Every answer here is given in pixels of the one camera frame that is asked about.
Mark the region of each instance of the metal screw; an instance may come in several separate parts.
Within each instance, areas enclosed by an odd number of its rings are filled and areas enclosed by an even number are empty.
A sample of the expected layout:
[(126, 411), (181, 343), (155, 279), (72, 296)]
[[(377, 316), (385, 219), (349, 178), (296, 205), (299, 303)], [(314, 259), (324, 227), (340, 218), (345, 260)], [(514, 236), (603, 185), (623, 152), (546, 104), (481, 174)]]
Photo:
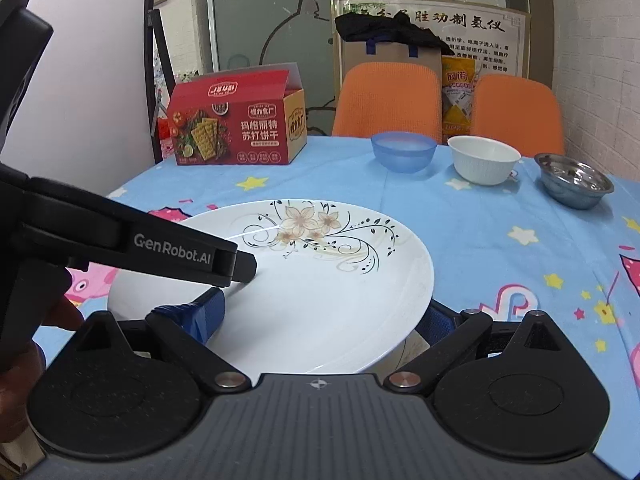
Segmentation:
[(244, 384), (246, 377), (238, 372), (222, 372), (214, 379), (220, 388), (238, 388)]
[(389, 382), (396, 388), (413, 388), (420, 384), (420, 375), (413, 372), (396, 372), (389, 375)]

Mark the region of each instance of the red cardboard box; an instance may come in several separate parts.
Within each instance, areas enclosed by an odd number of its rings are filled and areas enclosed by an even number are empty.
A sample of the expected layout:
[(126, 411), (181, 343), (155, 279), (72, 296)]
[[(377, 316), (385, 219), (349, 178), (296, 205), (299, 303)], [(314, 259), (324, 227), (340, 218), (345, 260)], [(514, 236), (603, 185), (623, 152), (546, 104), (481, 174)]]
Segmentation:
[(168, 116), (178, 164), (289, 164), (306, 144), (305, 91), (296, 63), (181, 83)]

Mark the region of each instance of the stainless steel bowl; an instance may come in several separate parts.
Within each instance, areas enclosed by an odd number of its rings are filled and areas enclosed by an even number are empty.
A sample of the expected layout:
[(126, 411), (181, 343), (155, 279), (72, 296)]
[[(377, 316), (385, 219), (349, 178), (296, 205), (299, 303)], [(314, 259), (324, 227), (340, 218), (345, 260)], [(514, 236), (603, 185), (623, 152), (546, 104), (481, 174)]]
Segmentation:
[(546, 191), (566, 206), (591, 209), (614, 190), (606, 175), (568, 156), (539, 153), (535, 159)]

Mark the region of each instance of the chair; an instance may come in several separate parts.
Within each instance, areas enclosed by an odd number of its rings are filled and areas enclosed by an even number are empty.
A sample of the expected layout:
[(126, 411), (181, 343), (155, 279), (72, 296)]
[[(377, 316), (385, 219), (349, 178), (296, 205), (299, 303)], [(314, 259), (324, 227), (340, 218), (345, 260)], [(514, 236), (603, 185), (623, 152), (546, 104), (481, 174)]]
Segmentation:
[(335, 112), (334, 136), (380, 132), (423, 134), (442, 142), (442, 87), (430, 68), (411, 63), (361, 63), (347, 72)]
[(474, 90), (471, 135), (500, 140), (523, 156), (564, 155), (562, 118), (553, 92), (523, 77), (480, 78)]

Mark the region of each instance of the floral pattern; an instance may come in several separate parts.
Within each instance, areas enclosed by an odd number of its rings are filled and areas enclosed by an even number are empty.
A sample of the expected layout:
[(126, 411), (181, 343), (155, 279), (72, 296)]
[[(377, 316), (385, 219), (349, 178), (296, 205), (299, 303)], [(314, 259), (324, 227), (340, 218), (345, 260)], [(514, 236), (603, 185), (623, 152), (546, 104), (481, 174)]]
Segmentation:
[(396, 251), (399, 235), (391, 218), (355, 219), (343, 206), (309, 200), (273, 200), (269, 207), (245, 226), (242, 240), (249, 247), (281, 251), (284, 258), (309, 251), (361, 274), (377, 271), (380, 254)]

